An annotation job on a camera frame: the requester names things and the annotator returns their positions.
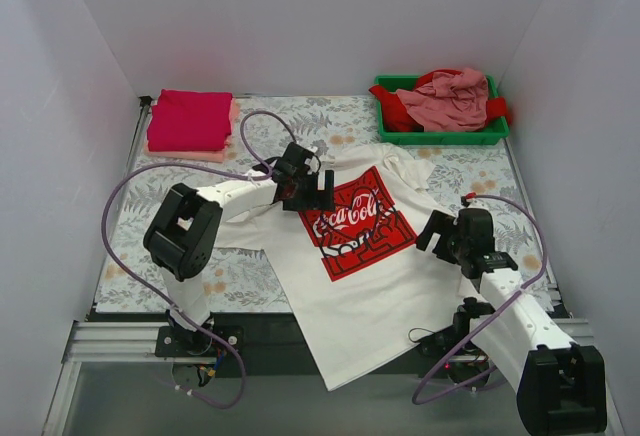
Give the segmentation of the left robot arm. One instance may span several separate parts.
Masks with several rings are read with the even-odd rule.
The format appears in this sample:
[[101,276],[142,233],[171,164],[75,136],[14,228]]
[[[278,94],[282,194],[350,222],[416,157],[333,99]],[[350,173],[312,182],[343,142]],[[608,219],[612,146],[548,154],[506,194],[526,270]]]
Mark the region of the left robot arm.
[[312,168],[316,154],[291,143],[284,154],[211,187],[171,187],[147,229],[143,246],[161,272],[170,309],[171,337],[188,354],[205,354],[213,342],[213,315],[201,273],[220,225],[254,209],[280,203],[285,211],[332,211],[334,171]]

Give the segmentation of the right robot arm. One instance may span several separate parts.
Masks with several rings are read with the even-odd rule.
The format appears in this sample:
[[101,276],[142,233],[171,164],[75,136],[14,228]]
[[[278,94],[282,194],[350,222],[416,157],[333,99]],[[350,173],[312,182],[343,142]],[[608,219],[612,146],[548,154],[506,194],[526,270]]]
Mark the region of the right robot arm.
[[515,390],[521,422],[531,435],[606,429],[602,355],[576,342],[528,293],[515,261],[496,249],[487,210],[432,212],[416,246],[459,266],[478,293],[463,300],[449,327],[422,339],[444,349],[440,366],[459,351],[483,352]]

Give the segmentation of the white printed t-shirt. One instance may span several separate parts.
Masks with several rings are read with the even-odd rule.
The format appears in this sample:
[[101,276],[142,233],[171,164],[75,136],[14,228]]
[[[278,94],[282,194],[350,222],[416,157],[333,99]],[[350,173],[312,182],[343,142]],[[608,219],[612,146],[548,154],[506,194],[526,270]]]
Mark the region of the white printed t-shirt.
[[220,248],[261,250],[286,295],[328,390],[412,348],[415,327],[447,327],[458,306],[456,267],[415,245],[437,202],[433,165],[391,144],[333,156],[335,208],[254,210],[223,224]]

